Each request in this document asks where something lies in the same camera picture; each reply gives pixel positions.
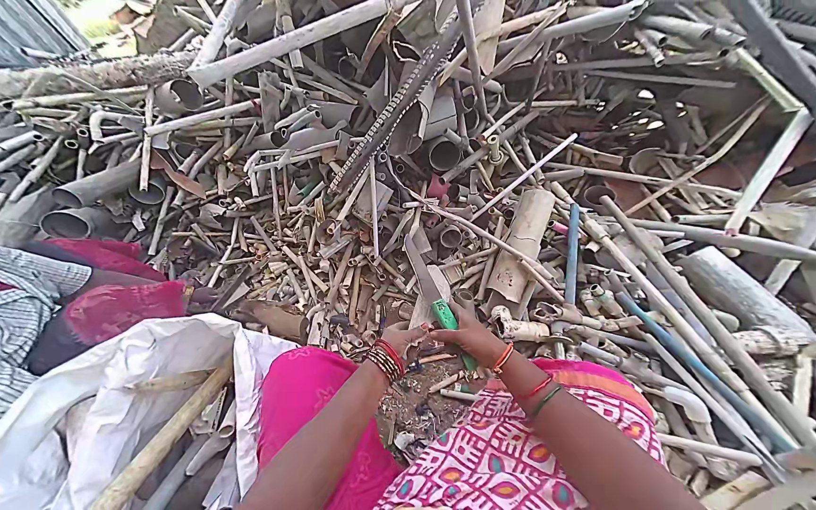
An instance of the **pink sari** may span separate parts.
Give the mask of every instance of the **pink sari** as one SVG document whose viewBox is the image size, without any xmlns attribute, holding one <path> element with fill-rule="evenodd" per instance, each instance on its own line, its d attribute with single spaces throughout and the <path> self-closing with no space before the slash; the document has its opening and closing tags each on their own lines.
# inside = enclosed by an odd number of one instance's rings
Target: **pink sari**
<svg viewBox="0 0 816 510">
<path fill-rule="evenodd" d="M 663 464 L 650 405 L 624 377 L 583 361 L 534 362 Z M 315 348 L 295 349 L 277 358 L 263 383 L 258 462 L 265 466 L 355 369 L 354 363 Z M 557 459 L 527 426 L 524 412 L 502 382 L 489 381 L 479 395 L 467 416 L 401 473 L 371 420 L 324 508 L 587 507 L 584 496 L 566 481 Z"/>
</svg>

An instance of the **bangle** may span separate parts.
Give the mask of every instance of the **bangle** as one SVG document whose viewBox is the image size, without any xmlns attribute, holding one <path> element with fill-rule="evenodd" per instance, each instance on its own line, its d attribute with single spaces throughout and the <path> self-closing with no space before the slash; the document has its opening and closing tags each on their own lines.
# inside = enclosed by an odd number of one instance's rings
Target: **bangle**
<svg viewBox="0 0 816 510">
<path fill-rule="evenodd" d="M 531 397 L 536 395 L 537 392 L 540 391 L 541 389 L 547 388 L 547 385 L 550 384 L 551 380 L 553 380 L 553 377 L 547 376 L 547 378 L 543 379 L 542 383 L 537 385 L 537 388 L 530 390 L 530 393 L 527 393 L 527 395 L 523 396 L 522 399 L 530 399 Z"/>
<path fill-rule="evenodd" d="M 392 361 L 391 356 L 380 346 L 371 348 L 367 352 L 366 358 L 380 369 L 382 374 L 389 379 L 390 384 L 404 375 L 399 366 Z"/>
<path fill-rule="evenodd" d="M 493 364 L 494 374 L 502 374 L 502 366 L 509 360 L 509 355 L 512 353 L 512 348 L 514 346 L 515 342 L 509 342 L 509 344 L 506 345 L 506 350 L 502 353 L 502 355 L 500 355 L 499 359 L 496 360 L 496 363 Z"/>
<path fill-rule="evenodd" d="M 386 354 L 388 354 L 392 358 L 392 360 L 395 361 L 397 365 L 399 365 L 399 370 L 402 372 L 402 374 L 404 374 L 405 366 L 402 363 L 402 358 L 399 356 L 397 352 L 395 352 L 395 349 L 391 345 L 389 345 L 389 342 L 383 339 L 379 339 L 376 342 L 374 342 L 374 345 L 380 346 L 383 350 L 385 350 Z"/>
<path fill-rule="evenodd" d="M 534 407 L 534 410 L 530 412 L 530 417 L 527 419 L 527 421 L 534 421 L 534 418 L 536 418 L 537 415 L 540 414 L 540 410 L 547 405 L 547 402 L 549 402 L 554 395 L 562 391 L 562 388 L 564 387 L 560 384 L 556 388 L 550 390 L 550 393 L 548 393 L 547 396 L 543 398 L 543 400 L 540 400 L 537 403 L 537 406 Z"/>
</svg>

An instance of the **ground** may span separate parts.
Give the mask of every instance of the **ground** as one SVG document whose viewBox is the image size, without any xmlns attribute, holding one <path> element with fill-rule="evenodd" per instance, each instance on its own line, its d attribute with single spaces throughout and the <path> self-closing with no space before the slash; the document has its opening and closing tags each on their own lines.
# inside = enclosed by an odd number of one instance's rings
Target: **ground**
<svg viewBox="0 0 816 510">
<path fill-rule="evenodd" d="M 432 439 L 452 426 L 469 406 L 468 402 L 448 399 L 438 392 L 427 396 L 427 390 L 432 385 L 455 374 L 461 368 L 458 357 L 427 363 L 421 373 L 404 377 L 396 385 L 397 390 L 390 388 L 382 398 L 376 412 L 380 439 L 404 466 L 408 465 L 408 459 L 393 444 L 394 438 L 400 432 L 409 432 L 422 439 Z M 409 455 L 415 449 L 420 450 L 423 447 L 409 448 Z"/>
</svg>

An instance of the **orange bracelet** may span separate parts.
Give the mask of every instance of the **orange bracelet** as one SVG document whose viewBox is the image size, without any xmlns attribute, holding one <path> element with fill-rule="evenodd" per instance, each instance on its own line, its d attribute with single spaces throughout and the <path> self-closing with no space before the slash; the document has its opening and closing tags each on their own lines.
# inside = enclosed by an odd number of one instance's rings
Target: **orange bracelet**
<svg viewBox="0 0 816 510">
<path fill-rule="evenodd" d="M 506 364 L 506 361 L 509 360 L 509 355 L 512 353 L 512 348 L 515 346 L 515 342 L 509 342 L 506 346 L 505 352 L 500 356 L 499 359 L 496 360 L 496 363 L 493 365 L 493 373 L 494 374 L 502 374 L 502 366 Z"/>
<path fill-rule="evenodd" d="M 522 399 L 530 399 L 531 397 L 533 397 L 534 395 L 536 395 L 536 394 L 537 394 L 537 392 L 538 392 L 538 391 L 540 391 L 541 389 L 543 389 L 543 388 L 547 388 L 547 385 L 549 385 L 549 384 L 550 384 L 550 381 L 551 381 L 551 380 L 553 380 L 553 377 L 552 377 L 552 376 L 550 376 L 550 375 L 547 375 L 547 378 L 546 378 L 546 379 L 544 379 L 544 381 L 543 381 L 542 383 L 538 384 L 538 385 L 537 385 L 537 388 L 534 388 L 534 389 L 530 390 L 530 392 L 529 392 L 529 393 L 527 393 L 527 395 L 525 395 L 525 396 L 523 396 L 523 397 L 521 397 L 521 398 L 522 398 Z"/>
</svg>

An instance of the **blue pipe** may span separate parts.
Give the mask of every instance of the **blue pipe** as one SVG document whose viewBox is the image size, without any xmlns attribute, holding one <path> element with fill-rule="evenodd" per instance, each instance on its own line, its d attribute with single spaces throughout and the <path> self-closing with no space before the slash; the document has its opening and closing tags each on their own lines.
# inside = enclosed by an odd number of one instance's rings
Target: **blue pipe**
<svg viewBox="0 0 816 510">
<path fill-rule="evenodd" d="M 711 386 L 722 395 L 727 402 L 729 402 L 736 411 L 742 415 L 748 423 L 754 425 L 758 431 L 762 434 L 768 436 L 773 443 L 773 446 L 781 452 L 788 452 L 794 449 L 792 445 L 786 441 L 786 439 L 780 435 L 769 423 L 767 420 L 763 419 L 762 417 L 758 416 L 758 414 L 742 400 L 734 391 L 732 391 L 729 386 L 727 386 L 724 382 L 720 380 L 719 377 L 716 377 L 710 368 L 707 367 L 700 359 L 695 356 L 690 350 L 686 349 L 681 343 L 675 341 L 673 337 L 666 331 L 662 326 L 656 323 L 655 320 L 651 319 L 640 307 L 636 305 L 636 303 L 625 294 L 617 294 L 616 299 L 622 303 L 622 306 L 626 307 L 629 310 L 629 313 L 641 319 L 647 328 L 650 330 L 651 333 L 654 334 L 657 341 L 660 344 L 669 349 L 672 352 L 673 356 L 678 357 L 686 365 L 688 365 L 692 370 L 696 372 L 699 376 L 707 379 L 710 382 Z"/>
<path fill-rule="evenodd" d="M 578 283 L 578 224 L 581 208 L 572 203 L 569 210 L 569 256 L 566 259 L 566 290 L 563 296 L 567 303 L 575 304 L 575 285 Z"/>
</svg>

